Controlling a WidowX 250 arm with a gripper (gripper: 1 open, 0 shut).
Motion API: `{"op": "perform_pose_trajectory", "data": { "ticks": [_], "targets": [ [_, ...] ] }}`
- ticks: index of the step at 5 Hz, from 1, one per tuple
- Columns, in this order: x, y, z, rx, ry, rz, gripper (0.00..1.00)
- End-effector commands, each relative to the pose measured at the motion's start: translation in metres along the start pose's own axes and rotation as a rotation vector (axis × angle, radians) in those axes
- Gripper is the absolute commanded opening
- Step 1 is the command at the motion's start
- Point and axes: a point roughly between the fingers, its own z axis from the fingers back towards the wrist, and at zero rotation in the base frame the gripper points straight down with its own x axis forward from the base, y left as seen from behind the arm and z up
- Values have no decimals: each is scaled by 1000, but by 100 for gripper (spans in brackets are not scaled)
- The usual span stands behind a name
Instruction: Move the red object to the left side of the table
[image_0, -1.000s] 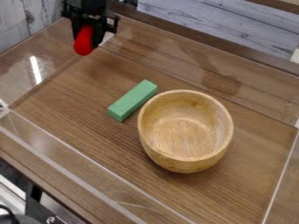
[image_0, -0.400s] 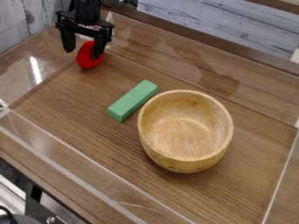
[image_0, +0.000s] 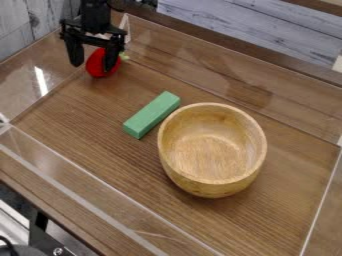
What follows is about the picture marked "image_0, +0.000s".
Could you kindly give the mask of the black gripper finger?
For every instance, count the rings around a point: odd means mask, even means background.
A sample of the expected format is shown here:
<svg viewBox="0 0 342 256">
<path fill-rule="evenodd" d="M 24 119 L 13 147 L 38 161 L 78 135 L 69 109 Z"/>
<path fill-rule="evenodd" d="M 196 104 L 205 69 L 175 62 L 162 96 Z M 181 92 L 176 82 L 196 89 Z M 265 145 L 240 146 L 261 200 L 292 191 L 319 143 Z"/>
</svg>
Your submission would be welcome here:
<svg viewBox="0 0 342 256">
<path fill-rule="evenodd" d="M 84 62 L 84 48 L 77 37 L 69 33 L 64 34 L 64 42 L 69 62 L 74 67 L 78 67 Z"/>
<path fill-rule="evenodd" d="M 124 51 L 124 37 L 112 36 L 104 47 L 104 72 L 108 73 L 113 68 L 118 54 Z"/>
</svg>

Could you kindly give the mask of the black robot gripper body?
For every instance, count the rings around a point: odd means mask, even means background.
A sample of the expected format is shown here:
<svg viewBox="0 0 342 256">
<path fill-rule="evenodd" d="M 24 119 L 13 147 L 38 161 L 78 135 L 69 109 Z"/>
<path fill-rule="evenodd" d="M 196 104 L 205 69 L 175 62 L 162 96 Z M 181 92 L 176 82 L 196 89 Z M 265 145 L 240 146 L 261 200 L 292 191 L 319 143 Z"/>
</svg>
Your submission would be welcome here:
<svg viewBox="0 0 342 256">
<path fill-rule="evenodd" d="M 80 14 L 61 19 L 60 38 L 68 47 L 88 44 L 98 47 L 122 47 L 126 32 L 110 23 L 108 0 L 80 0 Z"/>
</svg>

